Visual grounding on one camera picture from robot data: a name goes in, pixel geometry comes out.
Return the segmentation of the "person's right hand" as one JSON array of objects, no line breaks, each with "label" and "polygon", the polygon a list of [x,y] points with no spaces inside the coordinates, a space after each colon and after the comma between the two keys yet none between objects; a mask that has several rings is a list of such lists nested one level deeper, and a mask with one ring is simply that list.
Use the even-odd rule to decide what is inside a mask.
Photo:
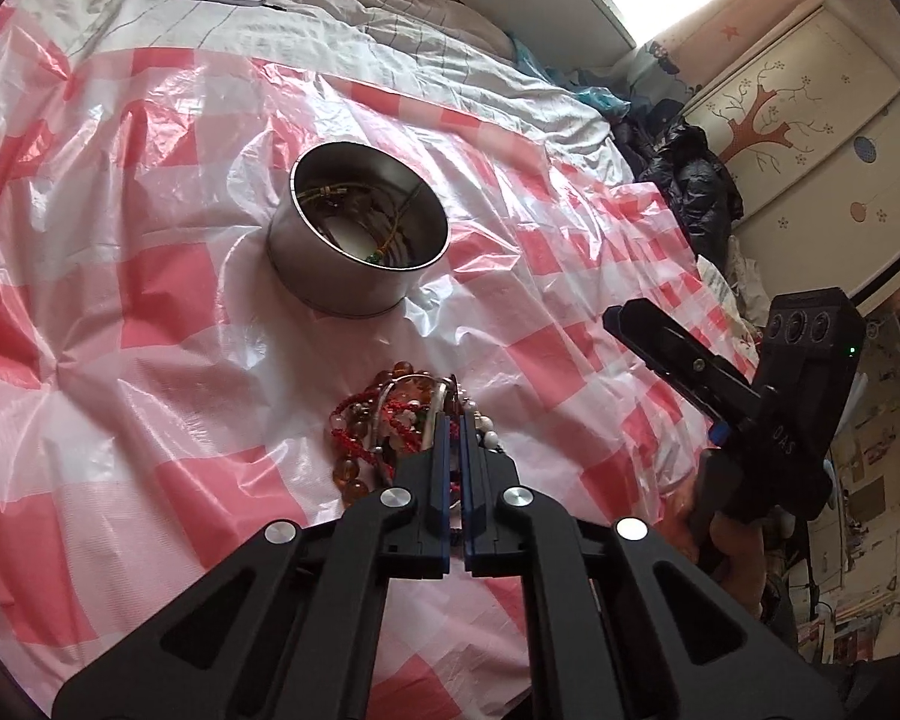
[{"label": "person's right hand", "polygon": [[758,520],[738,522],[720,511],[725,493],[736,481],[738,468],[722,450],[704,450],[691,499],[678,515],[671,544],[748,614],[759,617],[767,582],[763,527]]}]

